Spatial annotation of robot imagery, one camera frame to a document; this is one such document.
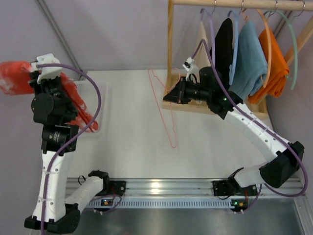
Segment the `pink wire hanger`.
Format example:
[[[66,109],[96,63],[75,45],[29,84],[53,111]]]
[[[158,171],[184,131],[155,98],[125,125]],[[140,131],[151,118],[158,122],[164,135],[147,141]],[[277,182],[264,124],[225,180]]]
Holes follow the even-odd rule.
[[[163,88],[163,91],[165,94],[168,94],[169,91],[173,89],[174,86],[170,85],[168,87],[166,85],[166,82],[163,81],[159,76],[156,74],[156,72],[153,69],[148,69],[148,77],[150,86],[152,89],[152,93],[156,102],[156,106],[161,118],[161,122],[163,124],[166,136],[168,138],[170,146],[175,149],[178,145],[178,136],[177,136],[177,130],[176,130],[176,118],[173,110],[173,105],[170,102],[170,110],[167,110],[168,112],[164,115],[163,108],[162,108],[162,98],[159,97],[159,95],[156,92],[155,89],[155,83],[156,81],[159,83],[159,85]]]

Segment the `red white patterned trousers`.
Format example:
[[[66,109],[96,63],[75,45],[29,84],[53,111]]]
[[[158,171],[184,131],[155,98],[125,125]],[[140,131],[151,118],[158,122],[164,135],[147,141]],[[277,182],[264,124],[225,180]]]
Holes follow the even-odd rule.
[[[86,74],[72,66],[63,64],[46,64],[38,67],[61,67],[73,70],[82,76]],[[33,72],[30,62],[8,61],[0,64],[0,89],[7,95],[34,94],[30,87],[29,74]],[[31,103],[33,120],[42,125],[77,125],[82,131],[98,130],[95,120],[96,114],[92,115],[84,100],[78,94],[74,81],[61,71],[61,82],[66,97],[58,98],[48,94],[39,94]]]

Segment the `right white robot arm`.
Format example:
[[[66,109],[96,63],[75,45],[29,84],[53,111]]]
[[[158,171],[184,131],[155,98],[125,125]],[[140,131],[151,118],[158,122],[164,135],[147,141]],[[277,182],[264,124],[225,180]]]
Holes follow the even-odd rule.
[[[225,181],[228,194],[238,194],[254,185],[265,185],[276,193],[298,170],[308,177],[302,163],[304,146],[300,142],[291,143],[263,124],[240,97],[225,88],[215,68],[200,69],[199,82],[192,80],[194,76],[192,73],[180,78],[163,99],[180,105],[192,100],[206,102],[211,112],[236,127],[265,158],[260,165],[234,171]]]

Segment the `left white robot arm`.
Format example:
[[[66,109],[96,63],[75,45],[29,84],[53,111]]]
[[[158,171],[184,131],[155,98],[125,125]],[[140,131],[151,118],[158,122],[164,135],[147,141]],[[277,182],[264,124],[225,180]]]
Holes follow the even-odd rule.
[[[122,196],[116,194],[108,173],[94,170],[70,196],[66,196],[68,170],[76,150],[77,139],[86,130],[92,130],[96,116],[83,118],[81,127],[75,120],[86,111],[78,96],[75,83],[65,74],[54,78],[40,78],[31,74],[30,87],[35,96],[31,108],[33,119],[43,125],[42,177],[34,212],[25,219],[26,228],[41,234],[70,234],[80,222],[88,203],[97,199],[106,201],[105,212],[120,206]]]

